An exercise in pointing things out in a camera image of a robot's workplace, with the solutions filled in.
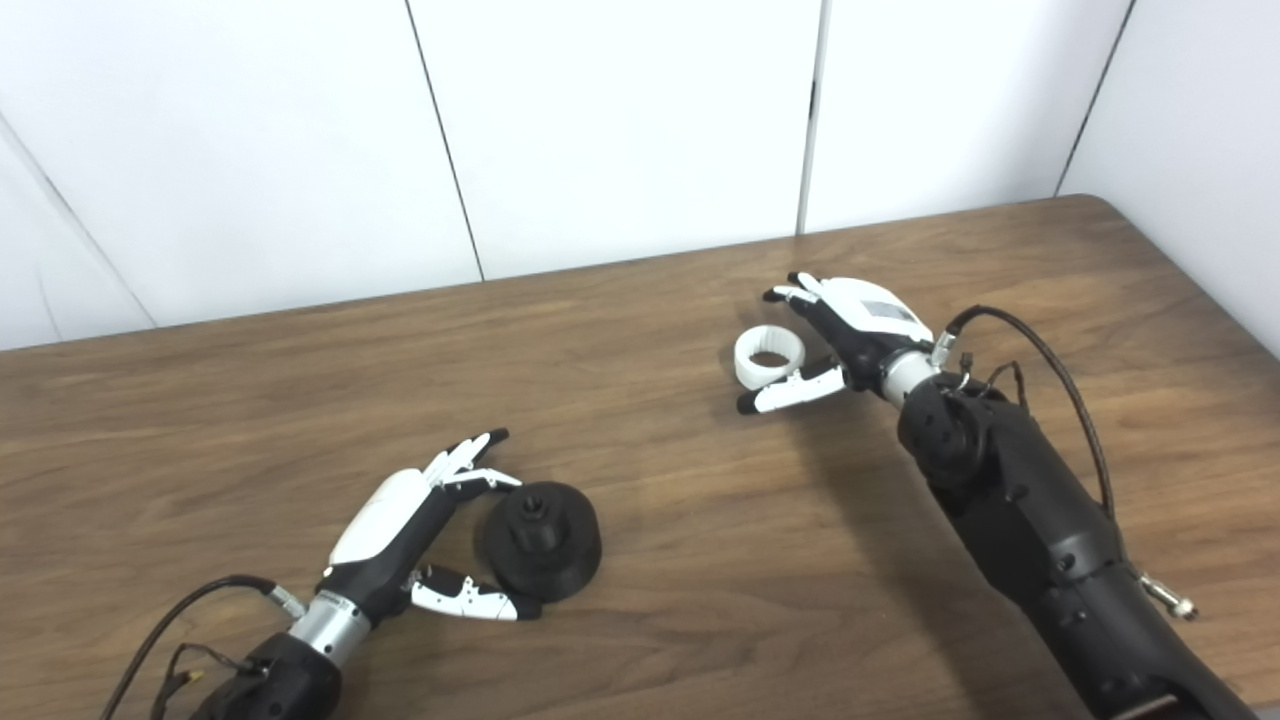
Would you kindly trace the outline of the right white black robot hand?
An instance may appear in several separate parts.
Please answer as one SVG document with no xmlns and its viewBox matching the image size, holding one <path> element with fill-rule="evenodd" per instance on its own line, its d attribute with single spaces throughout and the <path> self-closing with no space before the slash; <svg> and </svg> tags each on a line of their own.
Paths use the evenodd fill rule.
<svg viewBox="0 0 1280 720">
<path fill-rule="evenodd" d="M 941 373 L 933 332 L 879 284 L 792 272 L 787 283 L 762 297 L 804 319 L 829 346 L 829 355 L 740 395 L 736 409 L 744 416 L 815 402 L 846 389 L 872 392 L 901 409 L 919 384 Z"/>
</svg>

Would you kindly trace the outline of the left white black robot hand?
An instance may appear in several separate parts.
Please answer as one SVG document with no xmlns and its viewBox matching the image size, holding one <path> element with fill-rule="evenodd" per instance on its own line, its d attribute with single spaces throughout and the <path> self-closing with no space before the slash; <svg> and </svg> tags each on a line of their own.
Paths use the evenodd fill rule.
<svg viewBox="0 0 1280 720">
<path fill-rule="evenodd" d="M 461 503 L 522 482 L 481 460 L 509 436 L 498 428 L 462 439 L 425 468 L 390 474 L 356 512 L 330 552 L 317 592 L 351 602 L 376 628 L 413 605 L 457 618 L 531 621 L 543 603 L 422 557 Z"/>
</svg>

